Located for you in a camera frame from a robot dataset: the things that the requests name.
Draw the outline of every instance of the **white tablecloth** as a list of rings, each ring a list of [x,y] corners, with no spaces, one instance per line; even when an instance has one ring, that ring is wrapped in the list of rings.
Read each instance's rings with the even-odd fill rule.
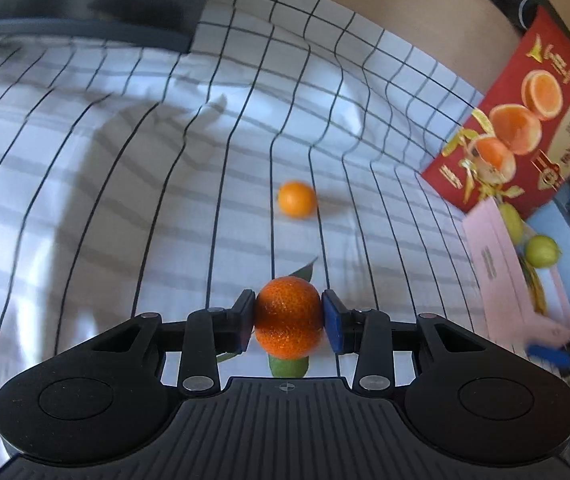
[[[136,313],[231,306],[316,257],[313,285],[348,308],[484,334],[462,214],[415,172],[480,99],[330,0],[210,0],[185,56],[4,38],[0,387]],[[274,206],[291,179],[318,217]],[[354,364],[324,341],[308,375],[351,381]],[[220,374],[267,376],[267,356],[252,341]]]

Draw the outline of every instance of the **orange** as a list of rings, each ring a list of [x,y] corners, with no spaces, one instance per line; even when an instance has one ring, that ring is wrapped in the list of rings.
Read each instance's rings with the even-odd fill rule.
[[[304,182],[290,180],[279,189],[279,207],[287,216],[305,218],[316,210],[316,193]]]
[[[479,179],[486,184],[505,184],[516,174],[514,154],[492,135],[482,135],[472,140],[468,154],[476,166]]]
[[[284,276],[265,285],[254,303],[258,343],[278,359],[309,355],[321,339],[323,307],[314,286]]]
[[[521,98],[541,121],[553,119],[563,107],[561,85],[547,70],[532,70],[523,78]]]
[[[539,145],[540,121],[523,105],[498,105],[489,112],[496,138],[514,155],[527,155]]]

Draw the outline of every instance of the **crosshair marking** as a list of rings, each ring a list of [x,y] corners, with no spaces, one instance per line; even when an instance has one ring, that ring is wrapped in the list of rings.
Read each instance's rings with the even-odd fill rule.
[[[296,386],[294,386],[292,383],[283,383],[283,384],[279,384],[278,388],[281,392],[285,392],[286,394],[289,393],[290,391],[292,391]]]

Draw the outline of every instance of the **green fruit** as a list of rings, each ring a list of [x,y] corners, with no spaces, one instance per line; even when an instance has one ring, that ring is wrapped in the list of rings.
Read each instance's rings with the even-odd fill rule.
[[[512,204],[503,202],[498,210],[501,213],[507,232],[510,235],[510,240],[513,245],[518,245],[523,240],[523,220],[516,208]]]
[[[271,355],[268,357],[270,358],[272,377],[300,379],[301,377],[305,377],[307,368],[309,368],[309,357],[302,357],[300,359],[278,359]]]
[[[559,256],[561,251],[549,236],[533,236],[525,245],[525,259],[537,269],[551,267],[558,262]]]

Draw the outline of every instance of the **red packaging box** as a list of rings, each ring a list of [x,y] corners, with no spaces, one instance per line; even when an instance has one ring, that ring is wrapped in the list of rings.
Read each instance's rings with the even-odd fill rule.
[[[570,177],[570,40],[542,7],[507,67],[423,177],[465,212],[495,196],[523,219]]]

